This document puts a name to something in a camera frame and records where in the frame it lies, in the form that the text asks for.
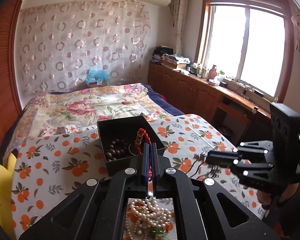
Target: small potted plant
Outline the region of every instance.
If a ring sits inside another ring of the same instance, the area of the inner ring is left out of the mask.
[[[219,80],[220,82],[222,82],[224,76],[225,76],[225,73],[224,73],[222,70],[220,70],[219,75],[218,75],[218,80]]]

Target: pearl necklace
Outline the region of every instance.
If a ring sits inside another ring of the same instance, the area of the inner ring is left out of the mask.
[[[168,232],[167,228],[170,223],[171,212],[167,208],[159,208],[157,201],[153,197],[145,200],[135,199],[130,203],[129,210],[132,210],[133,215],[138,217],[134,224],[133,233],[138,236],[144,234],[144,240],[147,239],[148,234],[152,239],[163,239],[164,233]],[[127,217],[125,229],[130,239],[134,240],[129,229]],[[150,232],[147,234],[142,229],[150,229]]]

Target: brown vase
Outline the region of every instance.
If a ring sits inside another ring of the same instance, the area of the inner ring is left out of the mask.
[[[212,66],[212,69],[209,70],[209,73],[208,73],[208,80],[209,79],[214,79],[216,76],[217,76],[217,70],[216,70],[216,65],[213,65]]]

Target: red string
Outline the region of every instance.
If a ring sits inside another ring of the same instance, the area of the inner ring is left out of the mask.
[[[135,141],[135,144],[134,144],[134,146],[135,146],[135,148],[136,148],[136,150],[137,150],[137,152],[140,156],[142,156],[142,153],[141,153],[141,150],[140,150],[140,144],[141,144],[141,140],[142,140],[143,136],[146,138],[147,143],[151,144],[150,138],[149,138],[146,130],[140,128],[138,130],[137,138],[136,138],[136,141]],[[151,181],[152,180],[152,167],[151,167],[151,164],[149,165],[149,174],[148,175],[149,175],[148,180]]]

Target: blue blanket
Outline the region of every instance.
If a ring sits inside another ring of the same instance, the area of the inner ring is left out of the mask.
[[[180,110],[176,109],[172,105],[168,104],[166,101],[163,100],[162,96],[157,92],[154,92],[150,85],[143,84],[148,89],[148,96],[152,101],[154,101],[158,106],[163,108],[166,112],[173,116],[183,115],[184,113]]]

